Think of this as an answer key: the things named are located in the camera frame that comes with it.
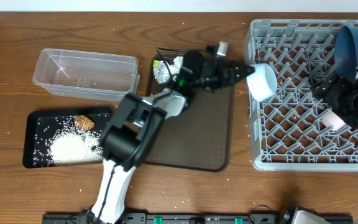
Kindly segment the dark blue bowl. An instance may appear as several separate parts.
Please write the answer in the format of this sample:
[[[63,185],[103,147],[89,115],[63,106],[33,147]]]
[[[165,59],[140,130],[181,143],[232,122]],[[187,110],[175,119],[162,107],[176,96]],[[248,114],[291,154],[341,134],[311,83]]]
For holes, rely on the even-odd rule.
[[[343,26],[337,33],[334,47],[335,72],[352,84],[357,78],[358,27]]]

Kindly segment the white napkin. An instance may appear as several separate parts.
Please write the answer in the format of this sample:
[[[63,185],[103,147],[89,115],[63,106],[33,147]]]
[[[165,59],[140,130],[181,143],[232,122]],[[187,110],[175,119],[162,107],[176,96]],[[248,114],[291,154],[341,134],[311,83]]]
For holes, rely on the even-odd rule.
[[[183,56],[177,56],[173,59],[173,67],[175,68],[174,74],[180,72],[182,65],[183,65]]]

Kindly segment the pink cup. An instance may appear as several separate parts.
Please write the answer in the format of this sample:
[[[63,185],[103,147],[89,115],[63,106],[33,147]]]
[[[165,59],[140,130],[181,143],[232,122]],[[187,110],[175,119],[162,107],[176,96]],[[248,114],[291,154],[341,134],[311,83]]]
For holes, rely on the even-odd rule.
[[[346,125],[345,122],[331,110],[328,110],[322,116],[321,120],[326,127],[331,126],[333,131],[337,131]]]

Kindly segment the foil wrapper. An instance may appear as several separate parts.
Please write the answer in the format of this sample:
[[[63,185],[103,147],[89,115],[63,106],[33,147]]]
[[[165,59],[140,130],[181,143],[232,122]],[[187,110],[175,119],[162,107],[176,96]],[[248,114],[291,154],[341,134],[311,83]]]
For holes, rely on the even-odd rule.
[[[163,61],[153,61],[153,73],[158,84],[167,83],[170,81],[171,75],[177,73],[177,68],[174,65],[168,67]]]

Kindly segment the small bowl with rice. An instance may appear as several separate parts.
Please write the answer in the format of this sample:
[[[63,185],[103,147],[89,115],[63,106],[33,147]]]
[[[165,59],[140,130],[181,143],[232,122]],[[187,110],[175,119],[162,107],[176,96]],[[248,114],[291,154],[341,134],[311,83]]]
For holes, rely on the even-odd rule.
[[[266,63],[253,64],[254,73],[248,75],[247,86],[250,94],[258,101],[264,101],[277,92],[277,78],[272,67]]]

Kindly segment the brown food scrap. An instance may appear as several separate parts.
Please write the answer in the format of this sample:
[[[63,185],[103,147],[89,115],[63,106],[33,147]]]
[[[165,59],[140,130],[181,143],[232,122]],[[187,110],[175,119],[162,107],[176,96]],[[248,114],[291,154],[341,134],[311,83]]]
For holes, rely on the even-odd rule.
[[[88,118],[85,115],[80,115],[74,119],[74,124],[77,128],[80,128],[84,131],[89,131],[90,129],[93,129],[95,126],[95,123]]]

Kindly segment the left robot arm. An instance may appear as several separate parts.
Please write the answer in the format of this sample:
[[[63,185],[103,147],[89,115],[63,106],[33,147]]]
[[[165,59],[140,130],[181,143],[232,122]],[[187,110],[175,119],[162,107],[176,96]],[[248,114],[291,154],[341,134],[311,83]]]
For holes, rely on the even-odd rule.
[[[160,93],[140,97],[128,93],[107,122],[99,139],[103,150],[103,178],[96,203],[91,207],[92,223],[116,223],[134,171],[150,154],[166,119],[180,115],[196,90],[220,90],[253,74],[251,65],[213,53],[206,60],[200,50],[189,50],[177,73],[170,72],[167,87]]]

